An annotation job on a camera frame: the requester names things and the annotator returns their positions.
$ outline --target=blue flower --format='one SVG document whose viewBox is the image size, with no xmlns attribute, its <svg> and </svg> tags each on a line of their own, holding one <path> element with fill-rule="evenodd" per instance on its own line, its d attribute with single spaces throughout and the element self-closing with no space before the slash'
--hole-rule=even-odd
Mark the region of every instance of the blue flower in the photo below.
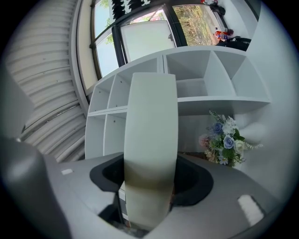
<svg viewBox="0 0 299 239">
<path fill-rule="evenodd" d="M 223 140 L 224 148 L 232 148 L 235 144 L 235 140 L 227 134 Z"/>
<path fill-rule="evenodd" d="M 222 124 L 221 123 L 214 124 L 213 131 L 215 134 L 221 134 L 222 133 Z"/>
</svg>

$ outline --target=pink flower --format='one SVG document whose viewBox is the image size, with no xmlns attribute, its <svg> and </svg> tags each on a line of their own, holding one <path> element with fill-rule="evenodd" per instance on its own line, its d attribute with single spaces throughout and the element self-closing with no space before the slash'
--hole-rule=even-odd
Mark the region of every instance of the pink flower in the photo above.
<svg viewBox="0 0 299 239">
<path fill-rule="evenodd" d="M 202 147 L 208 148 L 209 147 L 209 138 L 206 134 L 203 134 L 202 136 L 199 137 L 199 145 Z"/>
</svg>

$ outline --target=black window frame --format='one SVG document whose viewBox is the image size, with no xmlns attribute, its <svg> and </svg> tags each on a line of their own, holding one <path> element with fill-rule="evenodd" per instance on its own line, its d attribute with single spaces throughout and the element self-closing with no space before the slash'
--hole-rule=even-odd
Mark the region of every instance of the black window frame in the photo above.
<svg viewBox="0 0 299 239">
<path fill-rule="evenodd" d="M 112 32 L 112 37 L 114 41 L 114 48 L 117 58 L 118 66 L 121 67 L 128 63 L 127 56 L 125 49 L 123 47 L 123 39 L 121 35 L 121 27 L 124 25 L 129 24 L 130 21 L 133 19 L 138 18 L 139 16 L 145 15 L 150 9 L 162 7 L 164 13 L 166 15 L 167 21 L 169 23 L 171 32 L 173 34 L 173 39 L 175 42 L 176 47 L 187 46 L 187 41 L 185 38 L 185 34 L 183 32 L 183 28 L 178 20 L 178 17 L 173 9 L 174 6 L 180 5 L 203 5 L 200 0 L 158 0 L 152 1 L 149 4 L 143 5 L 131 12 L 125 14 L 121 18 L 114 21 L 109 27 L 103 30 L 98 36 L 95 36 L 95 29 L 94 29 L 94 14 L 95 14 L 95 4 L 98 0 L 93 0 L 91 4 L 91 44 L 90 48 L 93 53 L 93 62 L 96 71 L 96 75 L 98 80 L 102 79 L 101 71 L 100 71 L 100 64 L 98 61 L 97 56 L 97 42 L 99 39 L 103 38 L 107 34 L 107 31 Z M 224 19 L 220 16 L 222 24 L 224 27 L 227 27 Z"/>
</svg>

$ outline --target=white vase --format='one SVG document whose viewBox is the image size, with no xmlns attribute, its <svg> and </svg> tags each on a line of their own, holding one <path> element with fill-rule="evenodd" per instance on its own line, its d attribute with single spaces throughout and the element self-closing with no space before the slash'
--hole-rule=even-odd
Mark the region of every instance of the white vase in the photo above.
<svg viewBox="0 0 299 239">
<path fill-rule="evenodd" d="M 240 136 L 244 137 L 247 143 L 258 144 L 265 134 L 265 127 L 260 123 L 251 123 L 240 129 L 239 132 Z"/>
</svg>

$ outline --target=white rose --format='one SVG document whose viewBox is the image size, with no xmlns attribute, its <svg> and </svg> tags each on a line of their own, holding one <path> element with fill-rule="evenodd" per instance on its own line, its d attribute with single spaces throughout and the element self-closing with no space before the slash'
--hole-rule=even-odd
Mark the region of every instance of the white rose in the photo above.
<svg viewBox="0 0 299 239">
<path fill-rule="evenodd" d="M 224 134 L 234 134 L 235 133 L 232 125 L 227 122 L 222 126 L 222 130 L 223 130 Z"/>
<path fill-rule="evenodd" d="M 236 140 L 234 144 L 234 150 L 237 154 L 243 155 L 245 149 L 245 143 L 241 140 Z"/>
</svg>

